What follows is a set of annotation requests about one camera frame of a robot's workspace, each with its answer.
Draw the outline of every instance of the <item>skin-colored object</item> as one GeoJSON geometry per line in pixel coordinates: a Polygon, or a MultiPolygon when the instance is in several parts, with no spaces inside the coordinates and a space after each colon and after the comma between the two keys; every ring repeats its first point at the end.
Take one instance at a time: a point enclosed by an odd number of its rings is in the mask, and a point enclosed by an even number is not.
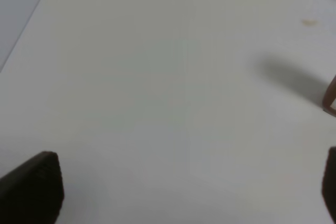
{"type": "Polygon", "coordinates": [[[336,116],[336,76],[327,88],[322,105],[325,111],[336,116]]]}

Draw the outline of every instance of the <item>white table surface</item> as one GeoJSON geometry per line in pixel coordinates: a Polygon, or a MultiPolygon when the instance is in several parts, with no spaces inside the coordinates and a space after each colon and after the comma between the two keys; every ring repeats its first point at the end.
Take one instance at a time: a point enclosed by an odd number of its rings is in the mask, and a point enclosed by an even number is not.
{"type": "Polygon", "coordinates": [[[0,175],[56,151],[59,224],[332,223],[335,42],[336,0],[41,0],[0,74],[0,175]]]}

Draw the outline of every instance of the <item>small stain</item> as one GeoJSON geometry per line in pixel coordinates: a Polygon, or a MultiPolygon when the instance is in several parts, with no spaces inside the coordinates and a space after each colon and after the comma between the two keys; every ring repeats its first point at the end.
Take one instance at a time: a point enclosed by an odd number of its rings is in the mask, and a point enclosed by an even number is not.
{"type": "Polygon", "coordinates": [[[315,26],[317,25],[318,21],[316,19],[303,19],[302,23],[304,26],[315,26]]]}

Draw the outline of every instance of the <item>dark brown object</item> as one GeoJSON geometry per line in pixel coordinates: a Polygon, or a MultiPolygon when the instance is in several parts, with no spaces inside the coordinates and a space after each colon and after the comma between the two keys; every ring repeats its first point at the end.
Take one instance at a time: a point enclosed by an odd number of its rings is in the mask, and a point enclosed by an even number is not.
{"type": "Polygon", "coordinates": [[[41,152],[0,179],[1,224],[53,224],[64,199],[54,152],[41,152]]]}
{"type": "Polygon", "coordinates": [[[327,88],[322,105],[326,112],[336,116],[336,76],[327,88]]]}
{"type": "Polygon", "coordinates": [[[336,147],[329,150],[322,182],[322,195],[329,214],[336,223],[336,147]]]}

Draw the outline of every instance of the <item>white surface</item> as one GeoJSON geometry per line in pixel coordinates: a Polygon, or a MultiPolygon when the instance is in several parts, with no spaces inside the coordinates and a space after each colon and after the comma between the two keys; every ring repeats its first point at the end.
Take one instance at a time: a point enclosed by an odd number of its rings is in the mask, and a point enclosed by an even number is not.
{"type": "Polygon", "coordinates": [[[58,223],[332,223],[335,7],[42,0],[0,75],[0,171],[58,152],[58,223]]]}
{"type": "Polygon", "coordinates": [[[0,70],[39,0],[0,0],[0,70]]]}

